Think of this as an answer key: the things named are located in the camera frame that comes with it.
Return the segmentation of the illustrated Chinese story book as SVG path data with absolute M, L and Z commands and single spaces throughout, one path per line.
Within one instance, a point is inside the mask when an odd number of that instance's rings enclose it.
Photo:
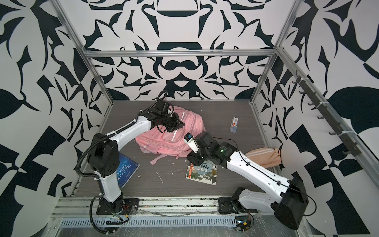
M 186 179 L 215 186 L 218 168 L 211 161 L 204 161 L 200 166 L 191 164 L 187 168 Z

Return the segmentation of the pink student backpack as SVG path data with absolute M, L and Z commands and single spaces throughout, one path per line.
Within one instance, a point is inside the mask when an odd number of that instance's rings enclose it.
M 150 161 L 151 165 L 166 156 L 176 157 L 177 159 L 180 157 L 185 158 L 191 152 L 189 145 L 184 142 L 185 135 L 190 133 L 196 137 L 206 130 L 203 119 L 199 114 L 177 106 L 174 109 L 179 115 L 180 121 L 185 124 L 183 128 L 173 132 L 165 131 L 161 133 L 155 127 L 135 138 L 143 153 L 158 155 L 158 157 Z

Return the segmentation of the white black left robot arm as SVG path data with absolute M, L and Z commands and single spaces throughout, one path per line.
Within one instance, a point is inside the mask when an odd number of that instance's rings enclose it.
M 99 184 L 101 207 L 110 213 L 121 213 L 123 195 L 117 180 L 120 165 L 119 151 L 137 136 L 155 127 L 174 132 L 185 126 L 169 102 L 157 99 L 152 106 L 141 110 L 130 123 L 107 134 L 97 133 L 77 161 L 75 171 L 82 177 L 93 177 Z

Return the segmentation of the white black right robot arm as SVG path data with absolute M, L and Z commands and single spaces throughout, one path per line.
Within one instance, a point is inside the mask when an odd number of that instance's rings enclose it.
M 263 190 L 262 194 L 248 189 L 238 189 L 233 201 L 244 209 L 256 209 L 273 214 L 284 226 L 298 230 L 309 204 L 303 180 L 300 177 L 287 179 L 277 175 L 248 159 L 238 148 L 228 140 L 218 143 L 207 132 L 197 137 L 187 133 L 184 142 L 191 148 L 187 155 L 193 165 L 200 166 L 205 161 L 233 171 L 246 178 Z

